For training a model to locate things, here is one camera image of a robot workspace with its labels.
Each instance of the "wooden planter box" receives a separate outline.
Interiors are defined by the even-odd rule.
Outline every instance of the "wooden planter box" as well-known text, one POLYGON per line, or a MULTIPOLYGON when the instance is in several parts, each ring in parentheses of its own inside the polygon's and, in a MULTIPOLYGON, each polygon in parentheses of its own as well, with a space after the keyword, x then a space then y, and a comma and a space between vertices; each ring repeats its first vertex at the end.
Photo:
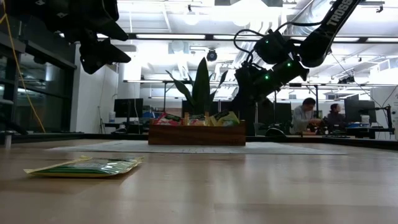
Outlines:
POLYGON ((239 126, 149 126, 148 144, 150 145, 187 145, 187 146, 245 146, 246 125, 239 126))

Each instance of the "white mat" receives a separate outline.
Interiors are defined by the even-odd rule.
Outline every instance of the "white mat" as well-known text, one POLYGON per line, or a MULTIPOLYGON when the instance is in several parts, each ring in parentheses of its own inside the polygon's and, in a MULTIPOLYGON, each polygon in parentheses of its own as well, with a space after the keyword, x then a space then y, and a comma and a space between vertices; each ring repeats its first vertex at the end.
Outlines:
POLYGON ((207 154, 307 154, 344 155, 345 153, 288 146, 274 142, 247 142, 246 146, 150 146, 147 141, 111 141, 87 146, 56 147, 49 151, 159 152, 207 154))

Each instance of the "computer monitor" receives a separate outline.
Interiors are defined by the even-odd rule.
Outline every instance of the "computer monitor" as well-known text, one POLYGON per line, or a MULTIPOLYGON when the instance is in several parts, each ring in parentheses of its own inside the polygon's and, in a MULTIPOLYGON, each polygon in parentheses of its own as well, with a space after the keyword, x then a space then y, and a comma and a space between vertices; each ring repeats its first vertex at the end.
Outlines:
POLYGON ((276 114, 274 113, 274 104, 258 104, 257 115, 258 122, 266 125, 274 123, 289 123, 292 121, 292 105, 290 103, 276 103, 276 114))
MULTIPOLYGON (((182 114, 181 117, 184 117, 185 112, 188 112, 190 115, 193 114, 193 110, 191 105, 187 100, 182 101, 182 114)), ((218 113, 218 101, 213 101, 210 105, 209 116, 213 116, 218 113)))
POLYGON ((361 122, 361 115, 369 115, 370 123, 376 123, 374 102, 368 100, 344 100, 347 122, 361 122))
POLYGON ((114 112, 117 118, 141 118, 143 104, 144 99, 142 98, 117 99, 114 101, 114 112))

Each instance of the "man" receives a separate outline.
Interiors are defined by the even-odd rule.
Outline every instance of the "man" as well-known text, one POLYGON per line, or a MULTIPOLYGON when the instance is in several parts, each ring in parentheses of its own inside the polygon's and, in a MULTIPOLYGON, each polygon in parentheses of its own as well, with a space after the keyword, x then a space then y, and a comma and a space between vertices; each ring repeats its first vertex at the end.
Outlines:
POLYGON ((315 100, 313 98, 307 98, 303 101, 303 105, 298 106, 293 111, 292 125, 290 128, 291 134, 302 133, 307 131, 307 126, 310 123, 319 124, 320 119, 313 118, 313 107, 315 106, 315 100))

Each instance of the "table surface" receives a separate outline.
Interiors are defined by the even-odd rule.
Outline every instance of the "table surface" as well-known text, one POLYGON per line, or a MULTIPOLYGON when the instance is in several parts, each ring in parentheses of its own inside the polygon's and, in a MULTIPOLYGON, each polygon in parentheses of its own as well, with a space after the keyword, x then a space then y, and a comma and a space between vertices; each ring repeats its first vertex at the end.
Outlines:
POLYGON ((134 154, 43 149, 105 142, 73 140, 0 148, 0 223, 397 223, 398 154, 134 154), (80 155, 144 155, 131 172, 108 179, 26 175, 80 155))

